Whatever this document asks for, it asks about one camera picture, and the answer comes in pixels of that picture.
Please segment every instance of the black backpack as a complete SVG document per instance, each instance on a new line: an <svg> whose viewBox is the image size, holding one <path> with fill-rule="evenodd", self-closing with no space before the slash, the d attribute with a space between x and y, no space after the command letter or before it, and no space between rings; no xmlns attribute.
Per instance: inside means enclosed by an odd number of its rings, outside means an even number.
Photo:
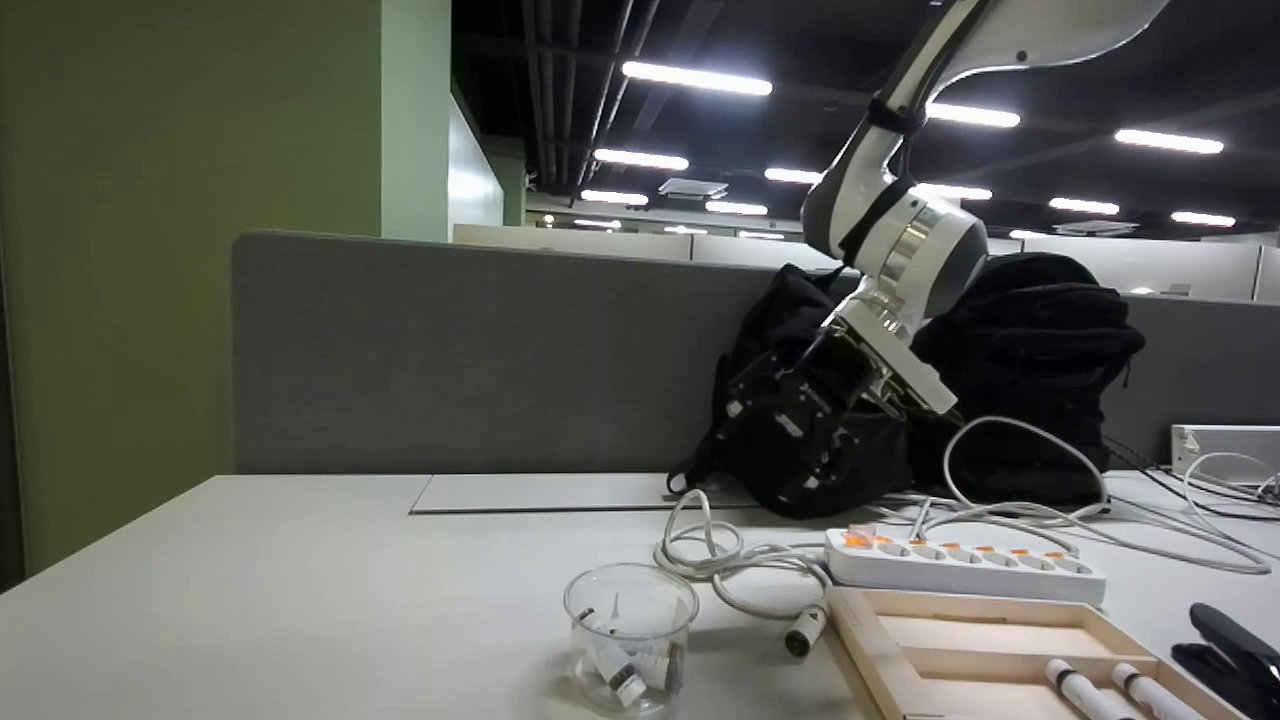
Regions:
<svg viewBox="0 0 1280 720"><path fill-rule="evenodd" d="M816 407L801 402L797 360L816 341L851 278L780 269L715 365L711 430L666 476L671 492L711 479L745 489L780 518L835 518L909 489L904 425L880 407Z"/></svg>
<svg viewBox="0 0 1280 720"><path fill-rule="evenodd" d="M1017 417L1081 448L1108 469L1103 390L1143 349L1129 328L1118 294L1099 289L1066 256L994 256L968 294L915 333L926 360L959 402L959 417ZM956 425L911 420L909 461L915 489L943 492L943 444ZM1095 504L1095 479L1065 448L1003 425L973 430L951 457L973 499L1040 499L1054 510Z"/></svg>

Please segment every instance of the clear plastic cup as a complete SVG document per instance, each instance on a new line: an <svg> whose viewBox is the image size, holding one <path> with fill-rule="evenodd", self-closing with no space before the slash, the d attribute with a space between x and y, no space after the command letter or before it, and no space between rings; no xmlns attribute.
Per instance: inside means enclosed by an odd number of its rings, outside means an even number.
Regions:
<svg viewBox="0 0 1280 720"><path fill-rule="evenodd" d="M603 563L563 589L575 677L603 687L627 715L671 705L684 677L697 594L651 563Z"/></svg>

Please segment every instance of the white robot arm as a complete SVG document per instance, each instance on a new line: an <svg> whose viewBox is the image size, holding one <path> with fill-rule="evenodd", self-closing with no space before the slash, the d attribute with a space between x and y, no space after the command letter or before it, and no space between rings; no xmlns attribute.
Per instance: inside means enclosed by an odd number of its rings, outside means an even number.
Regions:
<svg viewBox="0 0 1280 720"><path fill-rule="evenodd" d="M823 320L801 374L840 405L866 396L883 407L951 413L956 396L909 349L911 333L948 308L984 265L975 218L911 191L894 152L926 99L979 71L1081 66L1138 36L1166 0L943 0L931 29L866 107L835 165L802 206L802 235L863 274Z"/></svg>

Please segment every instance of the black ceiling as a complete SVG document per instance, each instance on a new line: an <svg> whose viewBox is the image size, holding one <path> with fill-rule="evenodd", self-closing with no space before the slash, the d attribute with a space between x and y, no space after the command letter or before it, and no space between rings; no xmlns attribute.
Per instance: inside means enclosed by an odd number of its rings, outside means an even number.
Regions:
<svg viewBox="0 0 1280 720"><path fill-rule="evenodd" d="M797 219L802 188L762 183L767 165L823 169L866 95L923 29L926 0L463 0L453 71L484 135L524 135L540 191L582 183L654 191L662 174L599 169L595 144L684 152L690 181L722 181ZM767 76L767 99L623 83L618 59ZM1171 0L1129 47L1048 71L975 76L943 99L1017 107L1017 133L926 125L904 174L984 183L991 224L1051 228L1048 197L1122 206L1138 235L1207 235L1171 207L1280 224L1280 6ZM1229 142L1222 157L1110 144L1118 125Z"/></svg>

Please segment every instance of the power strip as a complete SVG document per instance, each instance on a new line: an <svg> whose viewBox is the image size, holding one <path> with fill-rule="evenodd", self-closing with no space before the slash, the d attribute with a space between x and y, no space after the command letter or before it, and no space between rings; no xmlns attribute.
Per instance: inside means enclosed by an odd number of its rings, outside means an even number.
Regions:
<svg viewBox="0 0 1280 720"><path fill-rule="evenodd" d="M926 544L860 529L827 534L827 568L847 589L915 589L1099 603L1108 582L1066 554Z"/></svg>

